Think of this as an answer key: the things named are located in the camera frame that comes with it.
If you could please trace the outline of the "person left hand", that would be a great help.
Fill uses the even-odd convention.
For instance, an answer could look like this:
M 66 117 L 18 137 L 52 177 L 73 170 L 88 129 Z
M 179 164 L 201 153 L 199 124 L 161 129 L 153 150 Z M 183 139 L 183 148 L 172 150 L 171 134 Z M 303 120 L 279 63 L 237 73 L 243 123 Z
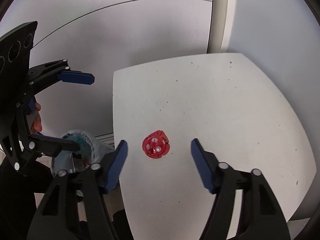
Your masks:
M 42 132 L 42 122 L 41 122 L 41 116 L 40 116 L 41 105 L 38 102 L 35 103 L 35 110 L 36 110 L 36 115 L 30 129 L 31 134 Z

